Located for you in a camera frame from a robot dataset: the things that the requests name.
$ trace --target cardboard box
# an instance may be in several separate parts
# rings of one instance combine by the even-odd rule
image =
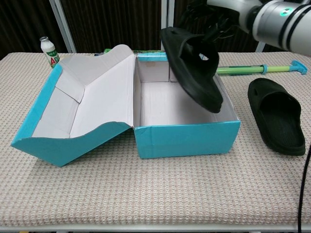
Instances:
[[[133,128],[141,158],[228,152],[240,121],[220,78],[214,77],[224,102],[213,114],[170,82],[169,73],[167,61],[136,59],[126,45],[98,57],[66,58],[12,146],[63,166]]]

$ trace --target dark curtain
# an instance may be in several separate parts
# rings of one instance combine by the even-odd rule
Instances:
[[[160,49],[161,0],[61,0],[78,52]]]
[[[174,26],[177,26],[179,20],[186,10],[187,5],[193,0],[176,0],[174,8]],[[197,20],[192,27],[193,33],[204,33],[204,23],[206,18]],[[216,48],[219,52],[255,52],[258,42],[251,35],[243,32],[239,28],[234,29],[234,35],[226,39],[218,39]]]
[[[58,52],[67,52],[49,0],[0,0],[0,59],[11,52],[42,52],[48,36]]]

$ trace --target beige tablecloth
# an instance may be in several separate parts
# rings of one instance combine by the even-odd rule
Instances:
[[[288,65],[292,53],[221,53],[221,66]],[[296,223],[306,156],[275,153],[263,143],[248,99],[249,83],[266,77],[302,107],[311,143],[311,71],[222,77],[241,129],[229,154],[139,158],[131,130],[58,168],[10,147],[51,68],[39,53],[0,61],[0,225],[61,223]],[[311,223],[311,171],[303,222]]]

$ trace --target black cable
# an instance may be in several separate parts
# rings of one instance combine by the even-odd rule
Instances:
[[[301,214],[302,214],[303,191],[305,189],[305,182],[306,182],[306,176],[307,176],[307,170],[308,170],[310,157],[311,157],[311,145],[309,148],[308,156],[306,158],[305,168],[303,170],[302,182],[301,182],[301,188],[300,188],[299,207],[298,207],[298,233],[301,233]]]

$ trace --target black slipper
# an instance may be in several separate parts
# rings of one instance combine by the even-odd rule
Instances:
[[[182,88],[194,101],[218,113],[223,97],[214,82],[219,56],[212,43],[202,43],[204,35],[181,28],[162,29],[161,40],[172,71]],[[202,60],[203,54],[208,60]]]
[[[259,78],[248,87],[248,99],[265,144],[276,152],[304,155],[299,102],[276,82]]]

